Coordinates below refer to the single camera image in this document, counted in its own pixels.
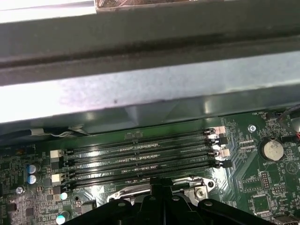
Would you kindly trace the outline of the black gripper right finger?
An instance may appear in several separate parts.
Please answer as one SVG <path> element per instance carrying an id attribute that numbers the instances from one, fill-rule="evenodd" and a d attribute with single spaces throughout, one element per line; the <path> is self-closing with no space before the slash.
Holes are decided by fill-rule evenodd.
<path id="1" fill-rule="evenodd" d="M 162 179 L 163 200 L 174 225 L 271 225 L 270 221 L 246 213 L 214 199 L 204 199 L 197 206 L 172 192 L 171 179 Z"/>

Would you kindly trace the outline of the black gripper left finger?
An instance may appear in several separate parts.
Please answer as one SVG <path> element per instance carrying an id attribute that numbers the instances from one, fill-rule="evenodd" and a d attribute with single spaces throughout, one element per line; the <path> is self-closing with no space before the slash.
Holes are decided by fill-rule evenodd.
<path id="1" fill-rule="evenodd" d="M 162 178 L 150 179 L 150 194 L 141 202 L 113 200 L 78 217 L 80 225 L 159 225 L 163 204 Z"/>

